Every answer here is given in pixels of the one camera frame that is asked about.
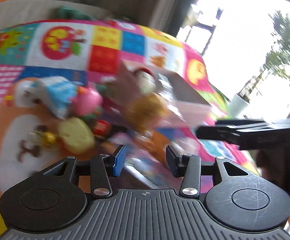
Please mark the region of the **green cloth on sofa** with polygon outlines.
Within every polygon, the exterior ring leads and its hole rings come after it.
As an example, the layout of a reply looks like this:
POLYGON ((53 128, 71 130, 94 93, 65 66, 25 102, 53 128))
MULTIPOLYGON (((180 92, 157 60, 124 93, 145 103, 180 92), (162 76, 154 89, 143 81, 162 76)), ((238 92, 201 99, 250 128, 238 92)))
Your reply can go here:
POLYGON ((90 15, 87 15, 79 10, 68 7, 59 7, 56 11, 55 18, 62 20, 87 20, 87 21, 95 20, 95 18, 93 18, 90 15))

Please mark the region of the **colourful picture book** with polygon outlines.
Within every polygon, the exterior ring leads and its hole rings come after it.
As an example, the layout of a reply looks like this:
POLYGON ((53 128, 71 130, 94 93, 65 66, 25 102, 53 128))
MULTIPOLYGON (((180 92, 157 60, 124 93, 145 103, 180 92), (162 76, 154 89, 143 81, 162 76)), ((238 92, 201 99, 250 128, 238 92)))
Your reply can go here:
POLYGON ((123 133, 110 138, 114 144, 124 144, 127 148, 123 170, 117 179, 121 186, 129 189, 176 189, 181 185, 181 178, 175 178, 165 165, 157 161, 146 150, 137 147, 123 133))

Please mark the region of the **small gold toy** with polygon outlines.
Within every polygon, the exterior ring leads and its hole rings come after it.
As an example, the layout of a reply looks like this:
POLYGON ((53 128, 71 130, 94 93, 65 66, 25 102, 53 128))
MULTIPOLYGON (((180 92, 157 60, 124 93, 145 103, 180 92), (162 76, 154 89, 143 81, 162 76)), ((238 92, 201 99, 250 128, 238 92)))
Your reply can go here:
POLYGON ((28 134, 28 138, 31 142, 46 148, 54 147, 57 145, 57 135, 49 131, 33 131, 28 134))

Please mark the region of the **red toy can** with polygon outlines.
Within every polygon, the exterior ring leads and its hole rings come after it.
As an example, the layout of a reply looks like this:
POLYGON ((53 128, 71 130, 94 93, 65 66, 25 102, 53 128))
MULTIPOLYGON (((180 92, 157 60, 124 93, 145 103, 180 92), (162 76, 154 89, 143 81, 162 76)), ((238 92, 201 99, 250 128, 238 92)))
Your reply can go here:
POLYGON ((97 119, 92 132, 96 137, 105 137, 110 132, 111 124, 105 120, 97 119))

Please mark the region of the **beige sofa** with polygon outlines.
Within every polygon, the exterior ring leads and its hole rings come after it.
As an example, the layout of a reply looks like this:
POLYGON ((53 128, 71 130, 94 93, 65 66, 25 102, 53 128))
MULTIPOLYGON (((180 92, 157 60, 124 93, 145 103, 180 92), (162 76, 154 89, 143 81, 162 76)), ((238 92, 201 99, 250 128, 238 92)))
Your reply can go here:
POLYGON ((110 18, 109 10, 91 5, 57 0, 16 0, 0 3, 0 30, 40 20, 53 20, 59 8, 78 10, 98 20, 110 18))

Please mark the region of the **pink pig toy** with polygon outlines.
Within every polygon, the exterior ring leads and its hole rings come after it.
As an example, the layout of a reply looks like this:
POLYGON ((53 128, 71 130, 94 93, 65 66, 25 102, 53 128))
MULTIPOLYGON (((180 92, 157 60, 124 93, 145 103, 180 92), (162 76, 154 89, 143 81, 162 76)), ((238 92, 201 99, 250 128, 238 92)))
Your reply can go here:
POLYGON ((99 115, 102 111, 103 97, 95 88, 79 86, 77 94, 71 100, 71 110, 74 115, 99 115))

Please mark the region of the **colourful cartoon play mat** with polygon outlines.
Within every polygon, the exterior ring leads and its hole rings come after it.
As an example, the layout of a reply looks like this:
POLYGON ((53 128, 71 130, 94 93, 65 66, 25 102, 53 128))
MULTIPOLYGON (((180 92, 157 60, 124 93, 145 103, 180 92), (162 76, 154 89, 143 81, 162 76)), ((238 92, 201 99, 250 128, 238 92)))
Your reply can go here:
MULTIPOLYGON (((0 196, 33 171, 68 152, 42 147, 37 157, 27 139, 37 125, 55 131, 46 105, 24 96, 36 83, 47 95, 70 100, 79 86, 114 78, 123 60, 170 70, 211 105, 212 124, 227 114, 221 97, 208 83, 205 63, 188 44, 163 32, 120 21, 45 20, 0 31, 0 196)), ((0 235, 6 230, 0 215, 0 235)))

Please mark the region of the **grey curtain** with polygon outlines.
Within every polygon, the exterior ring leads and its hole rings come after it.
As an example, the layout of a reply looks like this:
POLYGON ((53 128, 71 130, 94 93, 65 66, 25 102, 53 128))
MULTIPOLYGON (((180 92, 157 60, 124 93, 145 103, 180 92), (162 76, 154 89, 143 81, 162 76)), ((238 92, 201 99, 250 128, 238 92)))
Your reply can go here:
POLYGON ((174 10, 175 2, 176 0, 157 0, 154 4, 148 27, 163 31, 174 10))

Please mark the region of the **yellow toast toy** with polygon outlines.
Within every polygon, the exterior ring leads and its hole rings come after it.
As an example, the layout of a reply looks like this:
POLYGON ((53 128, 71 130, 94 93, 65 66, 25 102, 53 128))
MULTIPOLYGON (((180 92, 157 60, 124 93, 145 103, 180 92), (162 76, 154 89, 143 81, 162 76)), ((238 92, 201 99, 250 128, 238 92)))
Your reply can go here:
POLYGON ((79 118, 71 117, 59 122, 57 132, 63 147, 72 154, 83 154, 95 146, 92 131, 79 118))

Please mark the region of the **brown bun plush toy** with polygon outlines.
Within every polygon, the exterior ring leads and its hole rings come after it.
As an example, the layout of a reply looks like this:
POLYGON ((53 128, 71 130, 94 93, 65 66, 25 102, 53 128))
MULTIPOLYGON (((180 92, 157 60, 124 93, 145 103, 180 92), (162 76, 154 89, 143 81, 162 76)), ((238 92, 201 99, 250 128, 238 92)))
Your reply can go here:
POLYGON ((168 112, 166 100, 156 93, 140 96, 127 106, 124 117, 137 133, 154 128, 168 112))

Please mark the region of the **blue white milk carton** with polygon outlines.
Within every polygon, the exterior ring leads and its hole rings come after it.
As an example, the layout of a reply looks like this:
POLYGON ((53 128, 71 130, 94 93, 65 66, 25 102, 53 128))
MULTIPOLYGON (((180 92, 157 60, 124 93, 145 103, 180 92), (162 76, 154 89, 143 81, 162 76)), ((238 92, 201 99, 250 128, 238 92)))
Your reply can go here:
POLYGON ((31 81, 25 88, 26 96, 43 103, 58 119, 69 115, 71 100, 77 94, 78 86, 62 76, 50 76, 31 81))

